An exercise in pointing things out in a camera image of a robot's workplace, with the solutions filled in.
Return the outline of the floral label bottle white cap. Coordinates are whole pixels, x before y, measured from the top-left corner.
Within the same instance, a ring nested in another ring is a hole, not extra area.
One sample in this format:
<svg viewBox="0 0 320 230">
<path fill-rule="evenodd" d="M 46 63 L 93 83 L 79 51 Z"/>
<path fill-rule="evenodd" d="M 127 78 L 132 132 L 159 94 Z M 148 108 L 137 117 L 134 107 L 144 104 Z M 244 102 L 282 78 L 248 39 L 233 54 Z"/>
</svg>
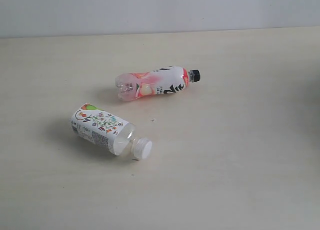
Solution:
<svg viewBox="0 0 320 230">
<path fill-rule="evenodd" d="M 150 155 L 153 143 L 137 134 L 136 127 L 92 104 L 82 105 L 70 119 L 74 133 L 115 156 L 122 155 L 128 148 L 137 160 Z"/>
</svg>

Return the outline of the pink peach bottle black cap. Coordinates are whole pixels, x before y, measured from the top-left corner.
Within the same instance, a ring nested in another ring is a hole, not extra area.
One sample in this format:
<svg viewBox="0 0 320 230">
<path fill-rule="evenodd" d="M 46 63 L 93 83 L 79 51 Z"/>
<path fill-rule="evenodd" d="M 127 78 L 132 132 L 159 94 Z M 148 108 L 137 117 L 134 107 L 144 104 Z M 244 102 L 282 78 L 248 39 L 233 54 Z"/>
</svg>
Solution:
<svg viewBox="0 0 320 230">
<path fill-rule="evenodd" d="M 115 86 L 119 99 L 132 101 L 147 96 L 174 94 L 200 79 L 198 69 L 188 71 L 181 66 L 169 66 L 145 73 L 119 75 Z"/>
</svg>

